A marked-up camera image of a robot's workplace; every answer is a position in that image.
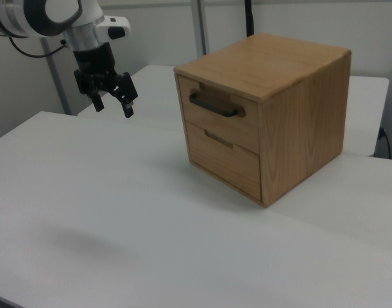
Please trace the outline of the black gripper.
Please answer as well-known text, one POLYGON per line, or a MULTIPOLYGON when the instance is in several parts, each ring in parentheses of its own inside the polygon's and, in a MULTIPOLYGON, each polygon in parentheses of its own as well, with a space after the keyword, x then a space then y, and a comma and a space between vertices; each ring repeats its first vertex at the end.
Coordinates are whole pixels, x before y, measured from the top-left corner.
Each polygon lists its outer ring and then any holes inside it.
POLYGON ((104 109, 99 91, 105 91, 115 97, 122 106, 125 118, 134 115, 133 101, 138 94, 132 77, 128 72, 117 74, 115 58, 110 44, 85 51, 74 51, 78 69, 74 71, 76 83, 82 94, 90 96, 97 112, 104 109))

